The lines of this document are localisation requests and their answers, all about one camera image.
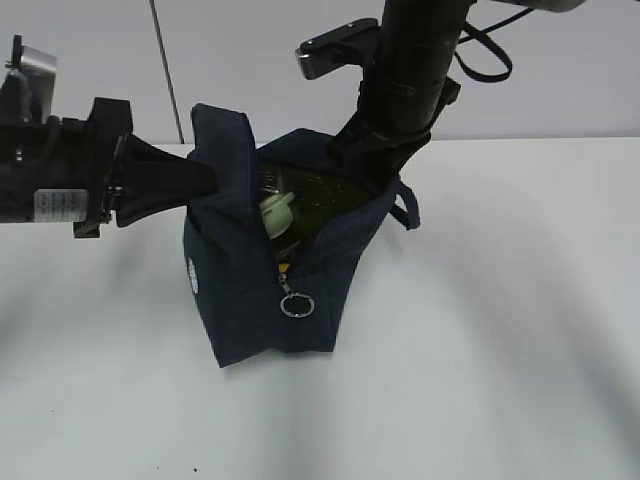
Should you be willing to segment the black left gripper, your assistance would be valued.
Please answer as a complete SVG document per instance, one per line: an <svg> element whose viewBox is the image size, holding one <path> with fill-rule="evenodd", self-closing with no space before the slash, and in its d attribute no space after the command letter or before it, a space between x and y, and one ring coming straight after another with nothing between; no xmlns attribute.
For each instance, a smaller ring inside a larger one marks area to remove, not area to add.
<svg viewBox="0 0 640 480"><path fill-rule="evenodd" d="M84 221L73 223L76 239L100 237L100 226L111 220L113 195L116 225L124 228L216 191L216 176L209 166L156 148L130 135L132 131L128 100L94 99L85 123L87 214ZM120 162L125 143L122 187L113 190L113 169Z"/></svg>

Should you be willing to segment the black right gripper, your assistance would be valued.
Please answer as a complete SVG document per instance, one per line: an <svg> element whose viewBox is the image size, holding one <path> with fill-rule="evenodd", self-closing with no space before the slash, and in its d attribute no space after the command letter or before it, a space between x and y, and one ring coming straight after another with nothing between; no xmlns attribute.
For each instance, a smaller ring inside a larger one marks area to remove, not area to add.
<svg viewBox="0 0 640 480"><path fill-rule="evenodd" d="M327 155L351 173L389 173L430 141L431 121L408 132L380 125L357 109L329 140Z"/></svg>

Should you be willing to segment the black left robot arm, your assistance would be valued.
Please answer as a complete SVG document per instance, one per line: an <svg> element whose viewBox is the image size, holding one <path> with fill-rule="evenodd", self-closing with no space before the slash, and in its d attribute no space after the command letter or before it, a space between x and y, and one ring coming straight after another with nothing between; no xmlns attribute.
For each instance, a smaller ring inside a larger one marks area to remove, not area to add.
<svg viewBox="0 0 640 480"><path fill-rule="evenodd" d="M1 87L1 221L69 223L97 238L217 190L211 167L169 154L133 133L127 100L97 97L87 119L32 119L25 77Z"/></svg>

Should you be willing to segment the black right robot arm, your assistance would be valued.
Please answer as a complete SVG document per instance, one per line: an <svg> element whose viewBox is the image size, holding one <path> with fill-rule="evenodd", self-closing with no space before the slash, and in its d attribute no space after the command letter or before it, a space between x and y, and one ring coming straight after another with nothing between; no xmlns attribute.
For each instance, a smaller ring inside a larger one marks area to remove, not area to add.
<svg viewBox="0 0 640 480"><path fill-rule="evenodd" d="M431 125L472 3L387 1L355 114L332 139L340 166L379 160L389 169L431 139Z"/></svg>

